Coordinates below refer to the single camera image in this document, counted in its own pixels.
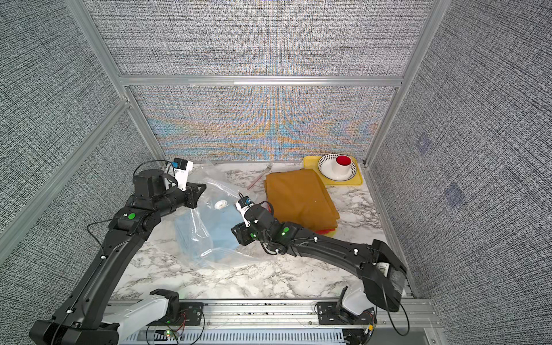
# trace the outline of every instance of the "clear plastic bag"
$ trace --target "clear plastic bag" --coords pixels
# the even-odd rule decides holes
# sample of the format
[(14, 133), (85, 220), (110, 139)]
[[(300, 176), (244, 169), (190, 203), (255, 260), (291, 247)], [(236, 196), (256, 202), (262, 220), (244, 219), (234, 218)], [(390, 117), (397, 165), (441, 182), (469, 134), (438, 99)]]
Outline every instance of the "clear plastic bag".
[(265, 261), (237, 252), (240, 246), (232, 234), (232, 227), (243, 222), (235, 203), (239, 193), (247, 194), (255, 201), (255, 195), (228, 182), (214, 166), (192, 171), (190, 180), (205, 183), (207, 189), (198, 201), (198, 207), (178, 216), (174, 221), (179, 257), (195, 268), (228, 269)]

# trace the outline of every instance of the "white cup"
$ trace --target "white cup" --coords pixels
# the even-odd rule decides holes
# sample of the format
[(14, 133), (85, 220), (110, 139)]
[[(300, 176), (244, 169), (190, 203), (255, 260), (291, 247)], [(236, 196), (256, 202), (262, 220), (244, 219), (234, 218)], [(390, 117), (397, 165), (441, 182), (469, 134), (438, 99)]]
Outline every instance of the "white cup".
[(349, 156), (337, 156), (333, 163), (332, 170), (338, 176), (344, 176), (351, 171), (353, 160)]

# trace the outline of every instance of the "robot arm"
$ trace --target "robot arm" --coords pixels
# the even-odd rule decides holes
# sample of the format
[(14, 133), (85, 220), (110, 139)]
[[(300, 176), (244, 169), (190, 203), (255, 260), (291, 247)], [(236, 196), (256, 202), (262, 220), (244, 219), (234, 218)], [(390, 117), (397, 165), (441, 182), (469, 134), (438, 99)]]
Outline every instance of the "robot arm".
[[(178, 170), (185, 169), (186, 164), (187, 161), (178, 160), (173, 165)], [(167, 188), (165, 179), (175, 185)], [(36, 344), (117, 344), (119, 326), (124, 326), (121, 330), (124, 328), (125, 334), (132, 333), (129, 325), (103, 322), (103, 314), (113, 290), (134, 254), (161, 222), (161, 217), (181, 206), (196, 208), (199, 197), (206, 189), (205, 184), (186, 183), (182, 179), (178, 181), (160, 169), (141, 171), (133, 176), (132, 181), (134, 194), (109, 223), (102, 248), (81, 281), (50, 320), (34, 323), (29, 336)], [(149, 322), (160, 318), (160, 314), (165, 315), (167, 309), (171, 309), (169, 302), (174, 300), (163, 292), (157, 295), (164, 297), (154, 297), (147, 302), (150, 311), (147, 317), (155, 317)], [(139, 313), (144, 308), (144, 305), (140, 305), (136, 311)]]
[[(260, 241), (277, 254), (311, 257), (340, 267), (362, 281), (365, 297), (373, 305), (391, 312), (399, 310), (406, 266), (386, 243), (378, 240), (371, 246), (349, 243), (318, 235), (299, 224), (279, 222), (249, 197), (242, 197), (236, 207), (244, 222), (233, 227), (232, 233), (241, 245)], [(362, 311), (358, 310), (358, 296), (345, 297), (342, 306), (351, 314), (359, 315)]]

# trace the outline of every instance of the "ventilation grille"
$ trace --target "ventilation grille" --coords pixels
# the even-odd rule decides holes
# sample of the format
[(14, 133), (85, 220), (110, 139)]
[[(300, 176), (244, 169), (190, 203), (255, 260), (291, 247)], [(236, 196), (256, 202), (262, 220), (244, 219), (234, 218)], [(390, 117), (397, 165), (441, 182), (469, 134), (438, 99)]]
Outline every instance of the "ventilation grille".
[[(175, 339), (162, 334), (164, 330), (158, 330), (154, 333), (148, 332), (150, 343), (156, 344), (175, 344)], [(186, 330), (180, 336), (179, 342), (192, 343), (200, 335), (201, 330)], [(124, 341), (121, 344), (145, 344), (146, 331), (141, 330)], [(196, 344), (305, 344), (305, 345), (324, 345), (324, 344), (345, 344), (343, 332), (340, 329), (321, 329), (321, 330), (206, 330), (201, 339)]]

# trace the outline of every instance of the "orange cloth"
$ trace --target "orange cloth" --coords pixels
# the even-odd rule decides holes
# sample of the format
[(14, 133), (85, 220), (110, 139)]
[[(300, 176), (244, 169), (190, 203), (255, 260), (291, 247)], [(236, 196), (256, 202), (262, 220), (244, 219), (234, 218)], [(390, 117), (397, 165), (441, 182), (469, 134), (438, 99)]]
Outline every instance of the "orange cloth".
[(291, 221), (312, 231), (337, 228), (339, 212), (314, 170), (269, 174), (264, 187), (279, 221)]

